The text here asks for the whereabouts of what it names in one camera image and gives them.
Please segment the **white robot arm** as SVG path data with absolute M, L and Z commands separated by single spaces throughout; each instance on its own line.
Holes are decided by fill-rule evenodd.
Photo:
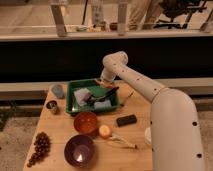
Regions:
M 151 103 L 153 171 L 205 171 L 197 109 L 183 91 L 169 88 L 127 66 L 124 51 L 106 55 L 101 82 L 116 76 Z

